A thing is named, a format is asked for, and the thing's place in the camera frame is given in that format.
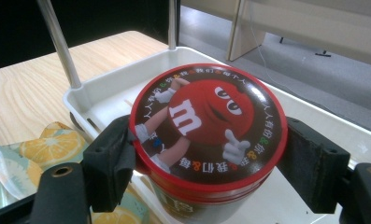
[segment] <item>red container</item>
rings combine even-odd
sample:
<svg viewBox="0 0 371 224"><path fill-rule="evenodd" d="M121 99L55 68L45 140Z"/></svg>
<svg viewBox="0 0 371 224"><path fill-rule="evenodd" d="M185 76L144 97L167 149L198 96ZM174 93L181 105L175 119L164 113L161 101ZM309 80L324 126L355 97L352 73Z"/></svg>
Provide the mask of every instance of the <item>red container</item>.
<svg viewBox="0 0 371 224"><path fill-rule="evenodd" d="M157 76L138 95L130 129L157 197L185 223L230 217L269 176L287 140L273 93L246 72L211 63Z"/></svg>

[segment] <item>gray floor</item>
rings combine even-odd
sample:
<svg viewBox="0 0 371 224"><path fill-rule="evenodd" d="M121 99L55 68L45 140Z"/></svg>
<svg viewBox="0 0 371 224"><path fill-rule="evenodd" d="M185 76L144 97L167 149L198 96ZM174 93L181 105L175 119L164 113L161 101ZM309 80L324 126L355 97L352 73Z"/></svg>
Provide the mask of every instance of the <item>gray floor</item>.
<svg viewBox="0 0 371 224"><path fill-rule="evenodd" d="M371 131L371 65L267 34L263 44L241 58L225 60L231 22L181 8L179 44L247 71L343 119Z"/></svg>

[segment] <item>white glove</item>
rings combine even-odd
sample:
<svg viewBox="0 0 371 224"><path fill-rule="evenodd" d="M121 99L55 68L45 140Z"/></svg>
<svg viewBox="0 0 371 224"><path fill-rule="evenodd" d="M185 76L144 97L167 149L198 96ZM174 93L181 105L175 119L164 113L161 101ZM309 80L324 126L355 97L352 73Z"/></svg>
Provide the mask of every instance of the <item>white glove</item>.
<svg viewBox="0 0 371 224"><path fill-rule="evenodd" d="M174 93L176 93L175 90L168 88L167 91L164 92L156 92L155 93L155 99L159 101L159 103L168 103L173 97Z"/></svg>
<svg viewBox="0 0 371 224"><path fill-rule="evenodd" d="M229 129L225 131L225 137L229 142L223 146L223 158L236 165L240 164L243 161L246 149L251 146L251 143L249 141L239 142Z"/></svg>
<svg viewBox="0 0 371 224"><path fill-rule="evenodd" d="M148 130L145 124L136 125L136 137L138 138L141 144L143 144L145 141L150 139L150 136L148 135Z"/></svg>
<svg viewBox="0 0 371 224"><path fill-rule="evenodd" d="M168 167L164 162L162 162L159 157L158 157L158 154L155 154L154 156L150 157L150 159L155 162L155 164L157 166L159 166L162 170L166 171L167 173L170 174L170 167Z"/></svg>

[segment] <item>patterned cloth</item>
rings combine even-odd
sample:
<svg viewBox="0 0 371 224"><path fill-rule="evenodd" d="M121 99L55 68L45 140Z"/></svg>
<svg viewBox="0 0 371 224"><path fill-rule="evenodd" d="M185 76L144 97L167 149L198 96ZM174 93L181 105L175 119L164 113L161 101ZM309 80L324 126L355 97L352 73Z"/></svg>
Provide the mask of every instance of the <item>patterned cloth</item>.
<svg viewBox="0 0 371 224"><path fill-rule="evenodd" d="M0 208L36 193L42 173L64 162L80 162L88 143L60 122L38 139L0 146ZM126 190L113 213L92 213L93 223L148 223L149 209L133 190Z"/></svg>

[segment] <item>light wood surface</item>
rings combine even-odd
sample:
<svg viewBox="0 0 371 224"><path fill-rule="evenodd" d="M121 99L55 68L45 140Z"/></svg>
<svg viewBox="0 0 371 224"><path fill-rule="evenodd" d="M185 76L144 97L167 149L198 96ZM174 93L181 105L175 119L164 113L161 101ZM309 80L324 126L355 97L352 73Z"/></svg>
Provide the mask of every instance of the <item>light wood surface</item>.
<svg viewBox="0 0 371 224"><path fill-rule="evenodd" d="M129 31L74 47L70 53L83 82L164 49L166 44ZM1 68L0 145L36 139L54 121L75 128L62 100L69 88L57 53Z"/></svg>

